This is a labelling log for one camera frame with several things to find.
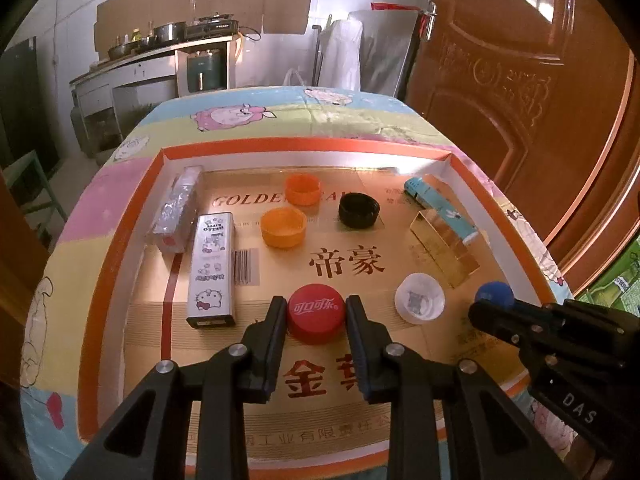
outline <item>white bottle cap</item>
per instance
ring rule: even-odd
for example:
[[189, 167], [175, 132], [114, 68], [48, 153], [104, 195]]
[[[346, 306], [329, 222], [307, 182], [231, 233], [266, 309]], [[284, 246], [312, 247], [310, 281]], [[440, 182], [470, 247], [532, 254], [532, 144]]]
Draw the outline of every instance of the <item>white bottle cap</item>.
[[409, 274], [396, 290], [396, 310], [412, 324], [436, 319], [444, 310], [444, 301], [438, 280], [421, 272]]

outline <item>blue ball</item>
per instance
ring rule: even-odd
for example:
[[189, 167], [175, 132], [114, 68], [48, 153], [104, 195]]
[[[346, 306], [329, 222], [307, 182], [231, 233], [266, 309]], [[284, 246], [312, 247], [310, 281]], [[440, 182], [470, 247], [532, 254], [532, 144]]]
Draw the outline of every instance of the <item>blue ball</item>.
[[515, 298], [511, 287], [503, 282], [489, 282], [481, 285], [476, 292], [476, 301], [491, 301], [502, 308], [511, 308]]

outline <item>bottle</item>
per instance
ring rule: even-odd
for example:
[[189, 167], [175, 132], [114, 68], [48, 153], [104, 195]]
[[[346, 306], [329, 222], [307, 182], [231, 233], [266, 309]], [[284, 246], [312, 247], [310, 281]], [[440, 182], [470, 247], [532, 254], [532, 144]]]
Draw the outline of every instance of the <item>bottle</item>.
[[614, 301], [628, 291], [631, 284], [638, 278], [640, 269], [635, 262], [631, 263], [627, 269], [620, 272], [607, 285], [599, 286], [591, 291], [591, 297], [596, 304], [611, 307]]

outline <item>barcode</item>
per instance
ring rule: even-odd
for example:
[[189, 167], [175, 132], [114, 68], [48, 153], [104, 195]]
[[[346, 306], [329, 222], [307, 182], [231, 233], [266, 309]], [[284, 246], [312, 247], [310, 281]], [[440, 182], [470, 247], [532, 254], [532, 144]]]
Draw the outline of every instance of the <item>barcode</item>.
[[234, 252], [234, 283], [258, 285], [258, 249], [242, 249]]

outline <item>orange bottle cap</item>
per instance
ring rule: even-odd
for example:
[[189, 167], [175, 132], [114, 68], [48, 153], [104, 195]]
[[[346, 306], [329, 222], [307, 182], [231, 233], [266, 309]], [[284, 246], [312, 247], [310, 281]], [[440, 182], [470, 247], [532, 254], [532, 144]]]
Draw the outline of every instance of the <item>orange bottle cap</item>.
[[306, 215], [294, 207], [271, 209], [260, 217], [260, 231], [268, 246], [295, 247], [305, 239]]
[[313, 205], [320, 202], [320, 179], [309, 173], [295, 173], [284, 183], [284, 196], [293, 205]]

